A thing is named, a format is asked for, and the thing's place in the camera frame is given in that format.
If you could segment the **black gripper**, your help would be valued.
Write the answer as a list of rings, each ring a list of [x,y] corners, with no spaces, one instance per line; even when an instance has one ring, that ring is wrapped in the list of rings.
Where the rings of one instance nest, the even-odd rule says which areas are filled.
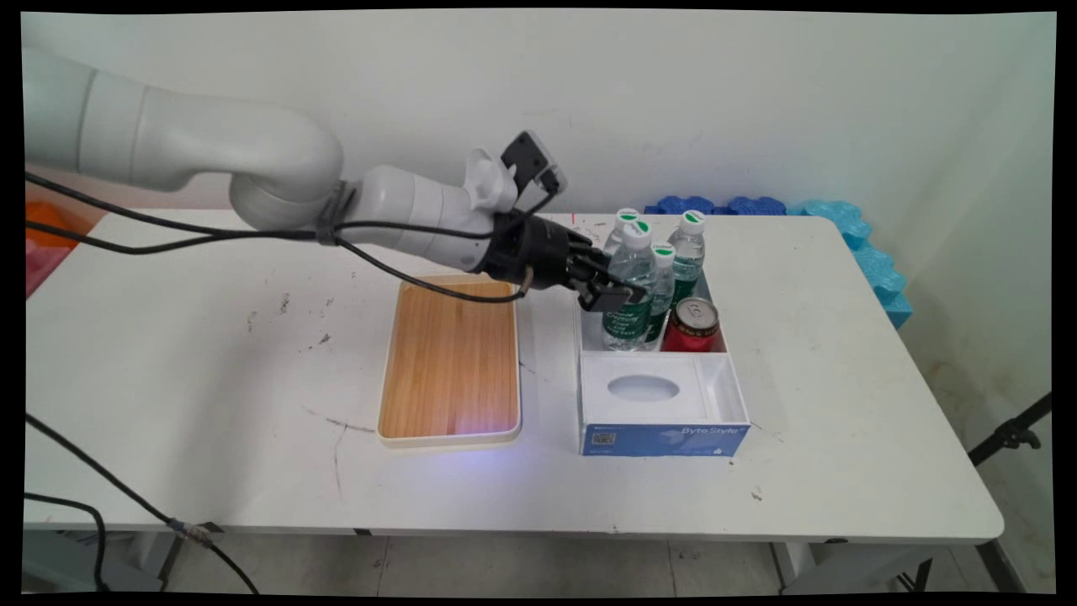
[[[532,215],[507,234],[490,239],[480,272],[520,286],[530,268],[533,290],[572,288],[570,274],[591,274],[588,279],[576,279],[581,310],[618,313],[625,306],[641,304],[651,292],[609,276],[611,260],[609,253],[595,246],[591,239]]]

